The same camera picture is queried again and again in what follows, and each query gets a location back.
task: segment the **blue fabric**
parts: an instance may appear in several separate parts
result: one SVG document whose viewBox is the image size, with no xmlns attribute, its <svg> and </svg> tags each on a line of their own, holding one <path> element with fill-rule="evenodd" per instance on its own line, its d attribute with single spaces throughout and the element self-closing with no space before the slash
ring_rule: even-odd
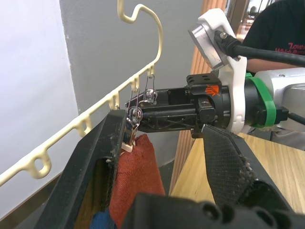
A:
<svg viewBox="0 0 305 229">
<path fill-rule="evenodd" d="M 91 221 L 90 229 L 117 229 L 110 217 L 109 209 L 105 212 L 96 213 Z"/>
</svg>

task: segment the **screw hole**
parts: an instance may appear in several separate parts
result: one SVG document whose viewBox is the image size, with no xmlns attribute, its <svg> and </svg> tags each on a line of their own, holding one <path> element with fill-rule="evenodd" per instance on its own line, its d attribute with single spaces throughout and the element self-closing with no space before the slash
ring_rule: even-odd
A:
<svg viewBox="0 0 305 229">
<path fill-rule="evenodd" d="M 43 169 L 43 162 L 40 159 L 36 159 L 35 162 L 35 167 L 37 168 L 38 171 Z"/>
<path fill-rule="evenodd" d="M 291 220 L 283 212 L 273 212 L 274 219 L 277 222 L 279 229 L 289 229 L 291 227 Z"/>
<path fill-rule="evenodd" d="M 211 220 L 218 220 L 219 219 L 219 212 L 215 208 L 215 206 L 211 204 L 205 204 L 202 208 L 203 213 L 210 218 Z"/>
<path fill-rule="evenodd" d="M 229 223 L 234 219 L 234 210 L 227 205 L 224 205 L 222 208 L 223 212 L 223 223 Z"/>
<path fill-rule="evenodd" d="M 86 129 L 87 129 L 87 125 L 86 125 L 86 123 L 85 123 L 85 122 L 83 122 L 83 123 L 82 123 L 82 127 L 84 128 L 84 130 L 86 130 Z"/>
<path fill-rule="evenodd" d="M 257 210 L 256 213 L 257 213 L 258 217 L 261 218 L 270 227 L 272 227 L 274 225 L 272 218 L 267 213 L 265 213 L 262 210 Z"/>
</svg>

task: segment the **screw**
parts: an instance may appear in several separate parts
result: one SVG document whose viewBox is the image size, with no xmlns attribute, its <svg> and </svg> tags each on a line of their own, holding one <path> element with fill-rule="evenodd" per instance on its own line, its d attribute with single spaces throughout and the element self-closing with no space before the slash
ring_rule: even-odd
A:
<svg viewBox="0 0 305 229">
<path fill-rule="evenodd" d="M 236 61 L 240 61 L 240 56 L 236 56 L 233 59 L 236 60 Z"/>
<path fill-rule="evenodd" d="M 211 204 L 203 204 L 202 210 L 203 213 L 211 220 L 218 220 L 220 217 L 220 214 L 218 213 L 216 207 Z"/>
<path fill-rule="evenodd" d="M 210 106 L 210 103 L 207 101 L 203 101 L 203 102 L 201 102 L 201 106 L 207 107 L 207 106 Z"/>
<path fill-rule="evenodd" d="M 220 33 L 220 38 L 221 39 L 226 39 L 228 37 L 228 34 L 226 34 L 225 32 Z"/>
</svg>

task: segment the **wooden surface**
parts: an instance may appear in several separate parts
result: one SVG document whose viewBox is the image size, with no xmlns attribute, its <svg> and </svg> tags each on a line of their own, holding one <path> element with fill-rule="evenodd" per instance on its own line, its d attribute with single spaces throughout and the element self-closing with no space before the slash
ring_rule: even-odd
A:
<svg viewBox="0 0 305 229">
<path fill-rule="evenodd" d="M 220 8 L 225 9 L 226 0 L 204 0 L 201 8 L 201 15 L 207 12 L 209 9 Z M 209 73 L 211 71 L 210 67 L 204 61 L 197 47 L 195 47 L 191 74 Z M 183 168 L 185 160 L 189 155 L 193 144 L 193 139 L 191 138 L 190 131 L 180 131 L 175 162 L 173 166 L 173 175 L 171 179 L 170 193 L 175 185 L 177 178 Z"/>
<path fill-rule="evenodd" d="M 305 213 L 305 152 L 245 134 L 240 136 L 291 207 Z M 202 139 L 195 140 L 171 195 L 214 202 L 206 177 Z"/>
<path fill-rule="evenodd" d="M 101 211 L 105 211 L 109 200 L 109 180 L 112 179 L 111 170 L 104 160 L 99 160 L 95 164 L 94 172 L 87 190 L 83 197 L 81 208 L 76 218 L 74 229 L 87 229 L 90 227 L 93 216 Z"/>
</svg>

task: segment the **black t-shirt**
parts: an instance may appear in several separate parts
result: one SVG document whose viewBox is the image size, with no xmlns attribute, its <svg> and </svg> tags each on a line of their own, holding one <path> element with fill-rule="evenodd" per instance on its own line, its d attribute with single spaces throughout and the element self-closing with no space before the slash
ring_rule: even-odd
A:
<svg viewBox="0 0 305 229">
<path fill-rule="evenodd" d="M 305 55 L 305 0 L 281 0 L 254 21 L 244 46 Z"/>
</svg>

